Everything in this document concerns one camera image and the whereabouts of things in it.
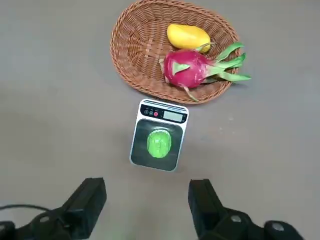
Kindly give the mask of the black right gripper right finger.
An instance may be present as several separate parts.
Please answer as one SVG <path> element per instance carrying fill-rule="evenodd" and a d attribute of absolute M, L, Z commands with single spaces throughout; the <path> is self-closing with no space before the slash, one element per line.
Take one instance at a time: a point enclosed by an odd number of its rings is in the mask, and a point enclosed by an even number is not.
<path fill-rule="evenodd" d="M 248 214 L 224 207 L 209 179 L 192 179 L 188 204 L 199 240 L 302 240 L 289 223 L 269 220 L 263 227 Z"/>

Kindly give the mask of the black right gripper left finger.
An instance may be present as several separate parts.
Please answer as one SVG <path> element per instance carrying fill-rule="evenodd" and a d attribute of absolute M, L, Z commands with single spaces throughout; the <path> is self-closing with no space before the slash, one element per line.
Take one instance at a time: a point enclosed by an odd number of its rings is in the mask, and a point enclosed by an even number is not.
<path fill-rule="evenodd" d="M 107 200 L 102 177 L 86 178 L 60 207 L 49 209 L 34 204 L 8 204 L 1 210 L 35 209 L 42 213 L 17 228 L 13 221 L 0 222 L 2 240 L 87 240 Z"/>

